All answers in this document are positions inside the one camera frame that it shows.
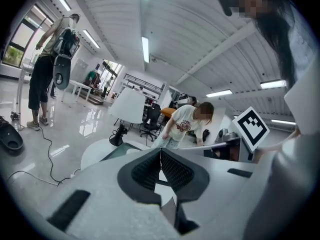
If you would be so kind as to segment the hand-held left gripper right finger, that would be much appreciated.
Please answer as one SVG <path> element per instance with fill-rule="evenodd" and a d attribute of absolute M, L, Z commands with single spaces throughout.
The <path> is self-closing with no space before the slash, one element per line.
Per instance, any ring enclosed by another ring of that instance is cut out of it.
<path fill-rule="evenodd" d="M 209 185 L 210 175 L 200 165 L 167 148 L 161 151 L 161 170 L 179 202 L 200 198 Z"/>

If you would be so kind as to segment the person's striped shirt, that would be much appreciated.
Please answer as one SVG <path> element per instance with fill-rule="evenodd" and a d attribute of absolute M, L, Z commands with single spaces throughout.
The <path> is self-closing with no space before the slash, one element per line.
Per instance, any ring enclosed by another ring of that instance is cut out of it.
<path fill-rule="evenodd" d="M 297 82 L 316 60 L 320 44 L 309 23 L 293 3 L 289 3 L 285 19 L 290 26 L 288 40 L 293 59 L 293 79 Z"/>

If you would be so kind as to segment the black framed window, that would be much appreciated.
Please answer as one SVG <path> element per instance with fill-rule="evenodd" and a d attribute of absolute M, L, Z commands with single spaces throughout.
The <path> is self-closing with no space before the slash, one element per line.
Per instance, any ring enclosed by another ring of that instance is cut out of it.
<path fill-rule="evenodd" d="M 3 63 L 16 68 L 34 65 L 43 48 L 36 49 L 42 35 L 53 21 L 35 4 L 22 19 L 5 51 Z"/>

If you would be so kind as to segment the white background shelving unit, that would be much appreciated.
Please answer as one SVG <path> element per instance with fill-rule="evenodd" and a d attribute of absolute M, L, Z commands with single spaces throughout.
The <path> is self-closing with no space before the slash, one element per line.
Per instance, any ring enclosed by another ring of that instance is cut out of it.
<path fill-rule="evenodd" d="M 140 78 L 134 77 L 130 74 L 125 74 L 122 80 L 122 86 L 126 88 L 132 88 L 135 91 L 140 91 L 142 89 L 142 94 L 150 100 L 153 100 L 155 103 L 158 102 L 163 88 L 158 87 L 154 84 L 151 84 L 147 81 L 144 81 Z"/>

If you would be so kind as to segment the round white side table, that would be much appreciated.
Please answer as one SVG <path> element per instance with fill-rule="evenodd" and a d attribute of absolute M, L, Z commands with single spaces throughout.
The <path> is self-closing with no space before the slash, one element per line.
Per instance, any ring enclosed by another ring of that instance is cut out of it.
<path fill-rule="evenodd" d="M 147 150 L 149 148 L 150 147 L 133 140 L 124 140 L 121 145 L 115 146 L 110 143 L 108 138 L 101 139 L 86 148 L 81 157 L 80 170 L 83 171 L 85 168 L 100 161 L 124 156 L 129 150 L 133 150 L 131 151 L 132 153 Z"/>

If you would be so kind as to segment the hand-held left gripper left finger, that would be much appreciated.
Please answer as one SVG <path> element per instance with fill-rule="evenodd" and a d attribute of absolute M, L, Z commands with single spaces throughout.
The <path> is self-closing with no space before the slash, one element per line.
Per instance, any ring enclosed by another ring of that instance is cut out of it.
<path fill-rule="evenodd" d="M 161 150 L 156 148 L 125 164 L 117 174 L 117 182 L 133 201 L 161 205 L 161 196 L 155 193 L 160 170 Z"/>

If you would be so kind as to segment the orange seat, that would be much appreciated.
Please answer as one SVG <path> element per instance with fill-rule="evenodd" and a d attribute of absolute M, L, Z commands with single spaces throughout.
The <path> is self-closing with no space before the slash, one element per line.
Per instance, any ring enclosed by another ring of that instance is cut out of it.
<path fill-rule="evenodd" d="M 176 111 L 175 108 L 166 107 L 166 108 L 163 108 L 163 109 L 160 111 L 160 113 L 161 113 L 162 115 L 164 115 L 165 117 L 170 118 L 175 111 Z"/>

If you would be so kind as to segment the clear backpack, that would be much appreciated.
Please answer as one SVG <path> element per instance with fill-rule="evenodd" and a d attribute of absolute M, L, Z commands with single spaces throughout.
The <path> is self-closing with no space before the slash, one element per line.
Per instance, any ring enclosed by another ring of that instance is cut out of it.
<path fill-rule="evenodd" d="M 52 49 L 57 55 L 72 58 L 79 46 L 79 42 L 76 31 L 66 28 L 56 39 Z"/>

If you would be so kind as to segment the grey gripper shell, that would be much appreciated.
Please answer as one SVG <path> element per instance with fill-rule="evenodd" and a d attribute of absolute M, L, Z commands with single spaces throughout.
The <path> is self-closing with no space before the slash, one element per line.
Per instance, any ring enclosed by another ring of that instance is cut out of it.
<path fill-rule="evenodd" d="M 0 116 L 0 144 L 8 151 L 18 151 L 23 147 L 23 139 L 18 131 Z"/>
<path fill-rule="evenodd" d="M 59 90 L 68 87 L 71 74 L 71 58 L 66 55 L 58 55 L 53 63 L 53 82 Z"/>

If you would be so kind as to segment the person's right forearm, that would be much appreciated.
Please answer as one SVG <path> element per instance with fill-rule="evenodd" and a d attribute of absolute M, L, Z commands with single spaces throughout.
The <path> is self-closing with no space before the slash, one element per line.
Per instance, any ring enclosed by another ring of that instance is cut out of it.
<path fill-rule="evenodd" d="M 300 129 L 298 127 L 296 127 L 294 132 L 291 133 L 287 138 L 285 138 L 281 142 L 279 142 L 273 146 L 270 146 L 270 147 L 257 148 L 255 150 L 253 163 L 257 164 L 264 153 L 279 151 L 282 148 L 284 143 L 286 143 L 287 141 L 289 141 L 291 139 L 298 137 L 300 134 L 301 134 Z"/>

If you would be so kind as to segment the white shade table lamp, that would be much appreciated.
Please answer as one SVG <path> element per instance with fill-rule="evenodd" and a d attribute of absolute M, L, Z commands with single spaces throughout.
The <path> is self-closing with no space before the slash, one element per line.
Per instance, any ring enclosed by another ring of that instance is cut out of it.
<path fill-rule="evenodd" d="M 123 143 L 123 135 L 129 131 L 124 126 L 124 122 L 128 122 L 131 125 L 142 123 L 145 99 L 145 96 L 140 92 L 125 87 L 108 109 L 109 114 L 117 119 L 115 125 L 119 121 L 116 132 L 109 137 L 109 142 L 113 146 L 120 146 Z"/>

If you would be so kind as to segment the clothes rack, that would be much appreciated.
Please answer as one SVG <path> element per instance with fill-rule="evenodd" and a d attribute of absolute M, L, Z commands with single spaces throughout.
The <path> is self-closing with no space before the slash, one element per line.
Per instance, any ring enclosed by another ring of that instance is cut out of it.
<path fill-rule="evenodd" d="M 96 88 L 100 82 L 100 74 L 94 69 L 88 73 L 83 84 L 89 87 Z"/>

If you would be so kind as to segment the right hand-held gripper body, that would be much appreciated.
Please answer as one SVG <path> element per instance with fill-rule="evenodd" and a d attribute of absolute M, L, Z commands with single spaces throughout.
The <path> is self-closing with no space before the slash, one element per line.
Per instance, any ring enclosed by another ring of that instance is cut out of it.
<path fill-rule="evenodd" d="M 186 154 L 213 159 L 253 162 L 256 149 L 269 133 L 270 130 L 263 119 L 249 107 L 232 120 L 230 130 L 223 128 L 219 131 L 214 144 L 179 150 Z"/>

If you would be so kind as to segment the black office chair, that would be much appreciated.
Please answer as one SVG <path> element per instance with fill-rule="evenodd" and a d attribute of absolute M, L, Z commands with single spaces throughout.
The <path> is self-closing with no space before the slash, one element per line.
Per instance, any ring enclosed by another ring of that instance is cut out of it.
<path fill-rule="evenodd" d="M 153 104 L 152 106 L 147 108 L 146 118 L 143 121 L 142 125 L 139 126 L 140 137 L 146 135 L 146 137 L 150 137 L 151 141 L 157 138 L 157 133 L 161 126 L 158 124 L 158 119 L 161 114 L 161 107 L 158 104 Z"/>

